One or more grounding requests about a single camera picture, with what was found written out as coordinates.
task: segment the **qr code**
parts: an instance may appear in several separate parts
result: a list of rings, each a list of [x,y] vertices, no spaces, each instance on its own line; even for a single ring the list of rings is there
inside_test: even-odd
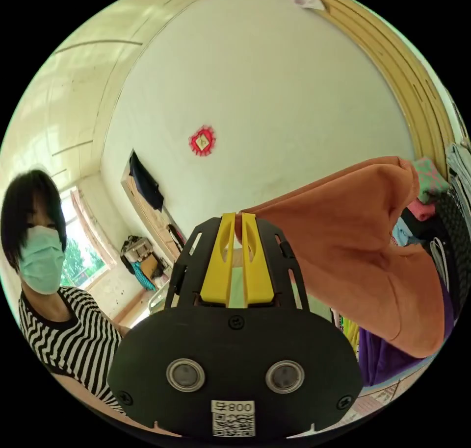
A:
[[[215,437],[254,437],[255,413],[214,414],[212,433]]]

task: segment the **striped shirt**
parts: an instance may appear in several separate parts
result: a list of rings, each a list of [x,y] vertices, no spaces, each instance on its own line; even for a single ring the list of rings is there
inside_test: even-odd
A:
[[[72,377],[105,404],[123,413],[106,381],[121,335],[88,292],[61,287],[58,293],[72,315],[66,322],[45,319],[21,294],[23,335],[51,373]]]

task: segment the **woman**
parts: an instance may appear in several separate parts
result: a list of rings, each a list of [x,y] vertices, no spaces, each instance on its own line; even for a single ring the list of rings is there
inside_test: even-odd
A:
[[[59,382],[68,388],[79,383],[123,413],[106,378],[129,329],[113,323],[86,291],[60,286],[65,226],[59,192],[46,173],[32,170],[11,182],[0,232],[5,256],[21,281],[20,328]]]

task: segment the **surgical mask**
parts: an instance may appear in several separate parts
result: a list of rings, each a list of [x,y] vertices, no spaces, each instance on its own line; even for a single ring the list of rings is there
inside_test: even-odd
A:
[[[60,286],[65,258],[58,232],[43,226],[32,227],[21,256],[18,265],[26,284],[39,294],[54,294]]]

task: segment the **red diamond ornament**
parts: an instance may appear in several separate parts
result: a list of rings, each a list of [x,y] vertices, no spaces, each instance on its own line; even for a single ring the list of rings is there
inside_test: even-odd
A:
[[[207,156],[211,154],[216,143],[214,129],[211,126],[201,127],[193,136],[189,138],[189,146],[191,150],[199,156]]]

